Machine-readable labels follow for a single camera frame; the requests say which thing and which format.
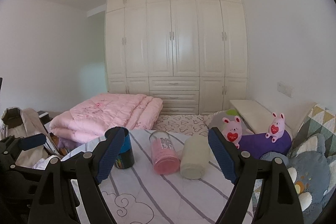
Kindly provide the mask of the blue printed cup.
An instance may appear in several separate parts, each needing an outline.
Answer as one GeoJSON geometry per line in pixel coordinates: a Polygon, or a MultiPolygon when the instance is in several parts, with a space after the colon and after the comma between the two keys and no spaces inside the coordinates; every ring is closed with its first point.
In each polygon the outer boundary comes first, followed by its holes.
{"type": "Polygon", "coordinates": [[[127,128],[122,127],[121,129],[124,132],[124,142],[114,164],[118,169],[128,169],[134,165],[130,132],[127,128]]]}

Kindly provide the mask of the pale green cup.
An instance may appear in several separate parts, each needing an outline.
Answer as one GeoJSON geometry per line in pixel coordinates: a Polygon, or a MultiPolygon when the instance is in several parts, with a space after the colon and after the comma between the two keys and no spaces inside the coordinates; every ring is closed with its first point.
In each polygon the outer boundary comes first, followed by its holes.
{"type": "Polygon", "coordinates": [[[206,172],[210,160],[210,146],[205,136],[191,136],[185,141],[180,174],[189,180],[198,180],[206,172]]]}

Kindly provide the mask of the pink transparent cup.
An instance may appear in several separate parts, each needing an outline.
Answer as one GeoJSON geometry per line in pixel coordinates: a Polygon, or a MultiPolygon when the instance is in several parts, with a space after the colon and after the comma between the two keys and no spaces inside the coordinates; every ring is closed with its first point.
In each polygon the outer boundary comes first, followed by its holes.
{"type": "Polygon", "coordinates": [[[177,172],[180,160],[170,135],[167,132],[154,131],[150,134],[149,141],[154,171],[159,175],[177,172]]]}

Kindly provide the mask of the pink bunny plush left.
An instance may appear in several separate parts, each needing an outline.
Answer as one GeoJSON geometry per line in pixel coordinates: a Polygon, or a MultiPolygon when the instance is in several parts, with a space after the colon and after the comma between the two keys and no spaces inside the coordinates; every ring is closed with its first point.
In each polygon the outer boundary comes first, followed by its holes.
{"type": "Polygon", "coordinates": [[[239,149],[239,142],[242,138],[242,121],[239,116],[234,116],[234,119],[231,121],[228,118],[223,118],[225,126],[222,131],[222,135],[225,139],[235,145],[239,149]]]}

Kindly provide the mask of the folded pink quilt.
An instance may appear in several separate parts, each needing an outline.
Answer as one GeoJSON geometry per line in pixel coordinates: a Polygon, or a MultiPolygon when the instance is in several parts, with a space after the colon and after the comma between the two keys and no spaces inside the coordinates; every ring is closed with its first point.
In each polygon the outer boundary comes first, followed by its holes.
{"type": "Polygon", "coordinates": [[[161,98],[145,94],[102,93],[56,116],[50,130],[60,139],[83,144],[113,127],[150,130],[162,108],[161,98]]]}

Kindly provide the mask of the purple pillow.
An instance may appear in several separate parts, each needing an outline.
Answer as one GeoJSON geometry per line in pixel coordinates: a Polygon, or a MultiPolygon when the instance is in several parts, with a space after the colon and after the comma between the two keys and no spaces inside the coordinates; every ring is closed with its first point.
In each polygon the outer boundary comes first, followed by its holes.
{"type": "Polygon", "coordinates": [[[266,138],[265,133],[243,135],[239,142],[239,151],[248,151],[255,159],[260,159],[268,152],[277,152],[286,155],[291,147],[291,138],[287,131],[284,135],[272,143],[272,138],[266,138]]]}

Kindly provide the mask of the cream flat pillow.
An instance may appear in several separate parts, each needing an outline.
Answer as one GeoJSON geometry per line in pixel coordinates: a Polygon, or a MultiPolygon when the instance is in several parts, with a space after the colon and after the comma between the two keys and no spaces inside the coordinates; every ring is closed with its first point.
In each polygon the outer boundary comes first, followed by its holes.
{"type": "Polygon", "coordinates": [[[274,116],[264,106],[253,100],[230,100],[244,122],[255,133],[266,133],[274,116]]]}

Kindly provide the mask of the striped white round cushion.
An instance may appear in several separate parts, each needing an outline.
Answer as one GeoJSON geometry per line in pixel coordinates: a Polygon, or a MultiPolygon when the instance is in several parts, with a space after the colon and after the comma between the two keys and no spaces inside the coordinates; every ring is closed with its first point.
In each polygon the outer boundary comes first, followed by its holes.
{"type": "Polygon", "coordinates": [[[224,178],[214,157],[198,180],[179,172],[159,175],[151,162],[148,130],[132,130],[135,163],[114,167],[100,190],[117,223],[215,223],[233,184],[224,178]]]}

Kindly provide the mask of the grey blue plush toy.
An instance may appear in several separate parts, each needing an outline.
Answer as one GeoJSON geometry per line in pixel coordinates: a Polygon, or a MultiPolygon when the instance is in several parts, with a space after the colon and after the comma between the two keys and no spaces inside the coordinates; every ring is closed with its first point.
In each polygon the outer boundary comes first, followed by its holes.
{"type": "Polygon", "coordinates": [[[335,156],[325,156],[325,138],[314,134],[288,156],[268,152],[262,160],[279,157],[285,163],[298,195],[305,223],[313,223],[335,190],[335,156]]]}

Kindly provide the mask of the triangle pattern pillow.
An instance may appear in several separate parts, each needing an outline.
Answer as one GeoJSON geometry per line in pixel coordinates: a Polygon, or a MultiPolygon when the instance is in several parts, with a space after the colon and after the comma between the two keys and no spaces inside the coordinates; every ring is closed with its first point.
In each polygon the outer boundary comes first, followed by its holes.
{"type": "Polygon", "coordinates": [[[306,116],[303,124],[292,142],[295,149],[314,134],[322,134],[325,138],[325,156],[335,155],[335,111],[319,104],[315,105],[306,116]]]}

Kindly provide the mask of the cream white wardrobe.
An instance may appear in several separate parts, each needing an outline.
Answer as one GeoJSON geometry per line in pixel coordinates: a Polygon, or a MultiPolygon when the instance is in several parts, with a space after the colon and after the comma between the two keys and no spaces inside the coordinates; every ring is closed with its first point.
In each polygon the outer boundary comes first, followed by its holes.
{"type": "Polygon", "coordinates": [[[107,0],[108,90],[163,100],[162,114],[211,114],[245,98],[242,0],[107,0]]]}

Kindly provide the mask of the white wall switch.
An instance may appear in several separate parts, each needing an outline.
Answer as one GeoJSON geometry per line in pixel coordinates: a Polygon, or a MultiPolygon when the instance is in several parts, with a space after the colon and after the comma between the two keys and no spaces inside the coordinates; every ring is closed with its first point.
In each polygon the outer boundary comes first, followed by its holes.
{"type": "Polygon", "coordinates": [[[284,94],[285,96],[289,98],[292,98],[293,96],[293,87],[283,82],[277,83],[277,91],[281,94],[284,94]]]}

